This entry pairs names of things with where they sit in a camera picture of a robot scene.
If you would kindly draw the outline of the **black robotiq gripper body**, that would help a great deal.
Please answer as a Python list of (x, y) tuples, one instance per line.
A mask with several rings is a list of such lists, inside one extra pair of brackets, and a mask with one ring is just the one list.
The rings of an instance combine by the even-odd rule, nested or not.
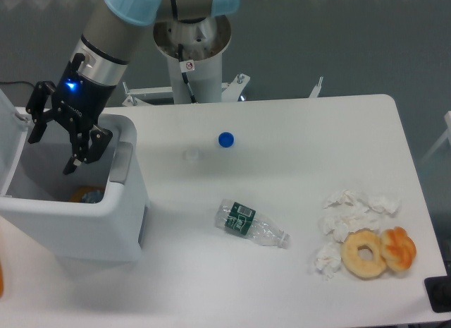
[(116, 88), (101, 85), (81, 75), (65, 71), (57, 84), (52, 84), (51, 105), (54, 120), (69, 134), (71, 140), (112, 138), (112, 132), (102, 128), (98, 119)]

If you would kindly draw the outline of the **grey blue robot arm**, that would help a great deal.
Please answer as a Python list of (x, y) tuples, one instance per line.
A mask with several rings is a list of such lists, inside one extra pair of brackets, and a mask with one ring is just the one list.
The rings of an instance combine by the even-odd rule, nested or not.
[(98, 161), (112, 138), (99, 116), (148, 29), (168, 60), (175, 102), (221, 101), (228, 15), (239, 6), (240, 0), (99, 0), (61, 79), (34, 87), (26, 106), (34, 123), (29, 143), (55, 121), (71, 144), (64, 174)]

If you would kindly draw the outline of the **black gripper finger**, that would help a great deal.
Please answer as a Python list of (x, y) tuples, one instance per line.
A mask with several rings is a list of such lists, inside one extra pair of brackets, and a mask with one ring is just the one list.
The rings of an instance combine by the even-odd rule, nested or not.
[(39, 81), (26, 105), (26, 112), (31, 115), (34, 127), (28, 138), (30, 144), (39, 142), (47, 129), (48, 122), (55, 119), (58, 104), (54, 94), (56, 86), (51, 81)]
[(71, 130), (69, 135), (72, 155), (63, 170), (64, 175), (73, 173), (81, 164), (100, 160), (113, 137), (109, 129), (98, 126), (93, 126), (93, 129), (81, 133)]

